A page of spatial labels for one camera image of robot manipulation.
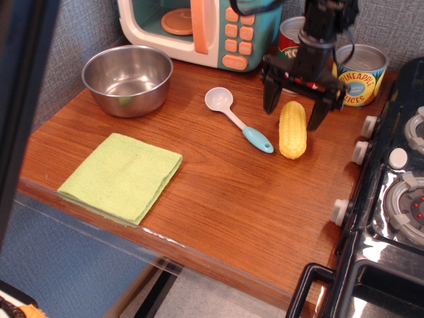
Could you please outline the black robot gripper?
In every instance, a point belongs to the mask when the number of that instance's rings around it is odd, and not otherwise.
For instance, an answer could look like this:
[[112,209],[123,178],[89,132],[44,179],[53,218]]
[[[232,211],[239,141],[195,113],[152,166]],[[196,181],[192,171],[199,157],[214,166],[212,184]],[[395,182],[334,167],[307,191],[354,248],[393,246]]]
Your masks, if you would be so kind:
[[294,59],[271,54],[263,57],[263,108],[267,114],[272,113],[283,89],[314,99],[307,130],[315,131],[330,110],[343,108],[346,87],[327,66],[333,42],[317,40],[303,30],[299,32],[299,41]]

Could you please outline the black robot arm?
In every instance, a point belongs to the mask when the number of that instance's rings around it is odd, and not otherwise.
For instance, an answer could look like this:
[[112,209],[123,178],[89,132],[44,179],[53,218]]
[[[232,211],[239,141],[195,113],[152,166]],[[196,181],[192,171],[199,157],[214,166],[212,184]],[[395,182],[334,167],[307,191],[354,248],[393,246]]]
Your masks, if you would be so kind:
[[337,35],[348,31],[358,14],[357,1],[306,1],[305,22],[293,59],[266,55],[261,79],[263,108],[271,113],[283,88],[315,100],[307,130],[314,131],[330,110],[342,109],[346,85],[328,67]]

